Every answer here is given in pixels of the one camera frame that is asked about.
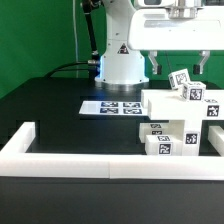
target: white cube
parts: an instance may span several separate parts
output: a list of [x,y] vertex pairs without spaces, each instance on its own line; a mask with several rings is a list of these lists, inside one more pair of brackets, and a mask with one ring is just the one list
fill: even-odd
[[183,83],[182,97],[186,101],[203,101],[206,85],[202,82]]
[[145,151],[147,155],[180,156],[182,141],[174,135],[147,135]]
[[190,82],[190,76],[187,69],[179,70],[169,74],[169,81],[172,89],[179,89],[184,82]]
[[146,135],[167,134],[168,123],[141,123],[139,127],[139,138],[145,143]]

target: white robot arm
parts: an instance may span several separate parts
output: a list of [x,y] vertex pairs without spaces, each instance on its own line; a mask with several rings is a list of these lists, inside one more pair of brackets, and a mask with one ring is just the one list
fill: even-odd
[[203,73],[210,50],[224,50],[223,6],[202,7],[201,0],[135,0],[135,5],[139,10],[130,23],[128,44],[149,51],[154,73],[159,50],[199,51],[195,74]]

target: metal bracket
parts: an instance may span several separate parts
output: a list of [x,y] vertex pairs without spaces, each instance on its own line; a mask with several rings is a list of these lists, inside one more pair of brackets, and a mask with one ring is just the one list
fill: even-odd
[[194,65],[193,73],[196,75],[202,74],[204,65],[210,57],[210,51],[200,51],[199,55],[202,57],[197,65]]
[[149,60],[152,63],[152,72],[154,75],[161,75],[162,73],[162,66],[158,64],[158,62],[156,61],[156,57],[157,57],[157,51],[149,51]]

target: green backdrop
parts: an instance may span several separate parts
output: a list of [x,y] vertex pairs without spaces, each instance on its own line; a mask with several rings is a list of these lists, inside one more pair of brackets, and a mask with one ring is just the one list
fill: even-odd
[[[77,0],[76,24],[79,60],[90,58],[90,45],[84,15]],[[104,9],[92,13],[96,40],[100,53],[105,50]],[[51,69],[76,60],[73,30],[72,0],[1,0],[0,7],[0,97],[32,77],[41,77]],[[167,52],[172,71],[188,68],[199,60],[198,52]],[[146,74],[151,79],[167,79],[170,72],[165,52],[159,52],[158,61],[163,74],[151,74],[146,60]],[[206,80],[224,88],[224,52],[211,52],[201,76],[193,80]],[[76,77],[76,73],[56,76]]]

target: black table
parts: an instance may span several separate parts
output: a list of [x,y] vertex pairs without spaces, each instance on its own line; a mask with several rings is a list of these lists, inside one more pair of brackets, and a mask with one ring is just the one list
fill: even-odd
[[[169,84],[153,81],[149,88]],[[0,100],[1,146],[24,121],[35,121],[28,153],[145,154],[138,131],[148,117],[79,115],[83,100],[136,102],[140,91],[98,89],[87,79],[31,79]],[[217,155],[205,139],[201,148],[201,155]],[[223,223],[223,197],[221,181],[0,177],[0,221]]]

